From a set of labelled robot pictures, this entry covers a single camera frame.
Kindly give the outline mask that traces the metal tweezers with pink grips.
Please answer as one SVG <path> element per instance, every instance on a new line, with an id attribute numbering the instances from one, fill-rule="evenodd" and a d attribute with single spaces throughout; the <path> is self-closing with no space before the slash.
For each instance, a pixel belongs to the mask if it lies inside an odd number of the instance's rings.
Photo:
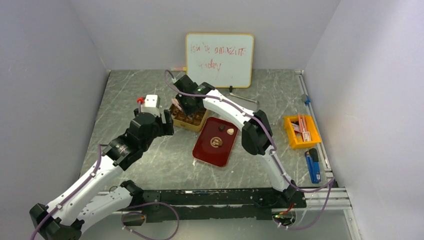
<path id="1" fill-rule="evenodd" d="M 181 108 L 178 100 L 176 98 L 171 99 L 172 104 L 181 112 L 183 112 L 183 109 Z"/>

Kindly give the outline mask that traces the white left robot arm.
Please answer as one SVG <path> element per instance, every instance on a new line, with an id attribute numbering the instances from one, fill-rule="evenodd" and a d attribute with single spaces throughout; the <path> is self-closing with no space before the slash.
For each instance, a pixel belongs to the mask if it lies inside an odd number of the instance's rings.
<path id="1" fill-rule="evenodd" d="M 98 145 L 98 157 L 64 193 L 47 204 L 37 203 L 29 215 L 34 225 L 30 239 L 77 240 L 95 223 L 118 210 L 137 210 L 148 205 L 144 190 L 132 180 L 122 182 L 114 191 L 99 196 L 99 191 L 139 160 L 158 137 L 174 134 L 172 115 L 135 109 L 134 118 L 124 134 L 108 144 Z"/>

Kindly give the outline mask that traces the gold chocolate tin box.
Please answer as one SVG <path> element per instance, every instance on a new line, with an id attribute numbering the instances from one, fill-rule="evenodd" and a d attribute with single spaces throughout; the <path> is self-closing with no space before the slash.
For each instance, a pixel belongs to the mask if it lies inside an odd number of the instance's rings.
<path id="1" fill-rule="evenodd" d="M 200 109 L 199 111 L 185 115 L 179 111 L 173 104 L 169 107 L 172 115 L 173 125 L 193 132 L 200 132 L 209 116 L 209 110 Z"/>

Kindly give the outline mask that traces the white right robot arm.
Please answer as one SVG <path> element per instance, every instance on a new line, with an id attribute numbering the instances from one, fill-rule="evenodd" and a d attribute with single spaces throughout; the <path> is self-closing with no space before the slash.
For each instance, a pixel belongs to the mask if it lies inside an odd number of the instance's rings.
<path id="1" fill-rule="evenodd" d="M 210 110 L 224 117 L 241 131 L 241 145 L 253 156 L 261 156 L 275 193 L 275 202 L 288 207 L 294 201 L 297 187 L 285 171 L 277 155 L 277 145 L 268 117 L 262 110 L 253 111 L 228 99 L 207 82 L 197 84 L 188 75 L 176 79 L 171 77 L 168 84 L 176 91 L 176 101 L 182 112 L 188 116 L 200 109 Z"/>

